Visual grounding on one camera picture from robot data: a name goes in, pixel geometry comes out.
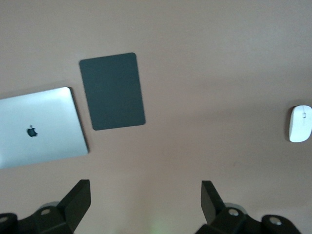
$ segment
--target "apple logo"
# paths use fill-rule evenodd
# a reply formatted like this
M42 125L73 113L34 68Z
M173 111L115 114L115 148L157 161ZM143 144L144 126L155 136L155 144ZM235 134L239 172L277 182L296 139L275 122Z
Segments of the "apple logo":
M27 129L27 133L30 137L36 137L38 135L32 125L30 125L29 129Z

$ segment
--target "white mouse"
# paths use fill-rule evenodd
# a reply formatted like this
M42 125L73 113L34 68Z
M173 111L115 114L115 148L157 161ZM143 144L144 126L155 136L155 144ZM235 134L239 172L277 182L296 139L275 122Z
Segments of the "white mouse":
M310 106L296 106L292 111L289 140L302 142L307 140L312 131L312 108Z

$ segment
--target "wireless mouse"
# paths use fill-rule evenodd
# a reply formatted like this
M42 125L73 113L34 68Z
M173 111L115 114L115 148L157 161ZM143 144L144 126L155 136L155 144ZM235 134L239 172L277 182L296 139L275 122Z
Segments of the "wireless mouse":
M302 142L307 140L312 131L312 108L310 106L296 106L292 111L289 140Z

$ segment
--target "silver laptop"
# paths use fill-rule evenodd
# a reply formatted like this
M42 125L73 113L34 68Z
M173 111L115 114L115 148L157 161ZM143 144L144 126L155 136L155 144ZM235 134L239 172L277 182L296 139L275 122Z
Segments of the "silver laptop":
M88 154L68 87L0 100L0 168Z

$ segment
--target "dark green mouse pad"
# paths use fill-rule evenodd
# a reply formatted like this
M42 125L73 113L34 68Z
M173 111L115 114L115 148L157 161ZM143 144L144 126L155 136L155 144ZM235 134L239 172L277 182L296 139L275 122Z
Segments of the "dark green mouse pad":
M79 65L94 130L145 123L135 53L84 59Z

